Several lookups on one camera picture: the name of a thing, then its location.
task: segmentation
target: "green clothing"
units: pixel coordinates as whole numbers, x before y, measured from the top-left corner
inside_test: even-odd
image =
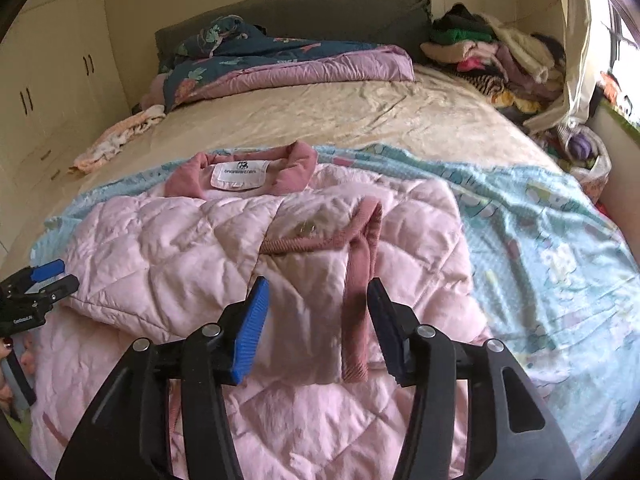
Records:
[[[449,30],[430,30],[430,38],[433,43],[440,45],[453,45],[460,41],[485,41],[493,43],[494,37],[484,32],[474,32],[472,30],[462,30],[461,28],[450,28]]]

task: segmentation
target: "mattress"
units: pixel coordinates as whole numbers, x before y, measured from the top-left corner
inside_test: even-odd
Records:
[[[478,94],[429,68],[416,82],[347,82],[265,89],[178,108],[96,173],[68,174],[34,211],[2,266],[9,274],[29,261],[43,221],[80,192],[199,151],[304,140],[359,148],[372,142],[429,160],[482,167],[556,164]]]

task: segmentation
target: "blue gripper pad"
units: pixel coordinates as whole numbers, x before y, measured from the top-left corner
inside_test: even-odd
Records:
[[[246,315],[236,336],[234,364],[230,374],[236,384],[240,384],[254,363],[255,351],[269,309],[269,282],[262,276],[255,280],[249,296],[245,300]]]
[[[62,260],[55,260],[48,264],[35,267],[31,271],[31,279],[34,283],[40,283],[62,274],[63,272],[65,272],[65,263]]]
[[[380,349],[385,358],[386,370],[398,384],[409,380],[410,371],[405,359],[406,337],[400,325],[395,307],[379,278],[374,278],[367,287],[367,306],[378,336]]]

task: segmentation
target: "folded towel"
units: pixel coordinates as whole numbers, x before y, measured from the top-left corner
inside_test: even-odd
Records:
[[[101,168],[120,153],[122,147],[133,137],[146,132],[165,117],[164,106],[153,105],[143,112],[114,124],[98,137],[88,150],[76,157],[71,169],[89,174]]]
[[[468,53],[472,48],[476,47],[473,41],[460,41],[451,45],[442,45],[436,43],[422,43],[420,49],[429,59],[433,59],[439,63],[459,63],[468,57]]]

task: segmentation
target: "cabinet handle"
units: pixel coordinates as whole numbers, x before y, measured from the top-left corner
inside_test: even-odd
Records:
[[[29,115],[29,113],[27,111],[27,105],[24,102],[24,95],[22,94],[22,90],[20,90],[20,99],[22,100],[22,108],[24,109],[24,114],[25,115]]]
[[[29,98],[29,106],[31,111],[33,112],[33,101],[31,100],[31,92],[29,92],[29,87],[27,86],[27,97]]]

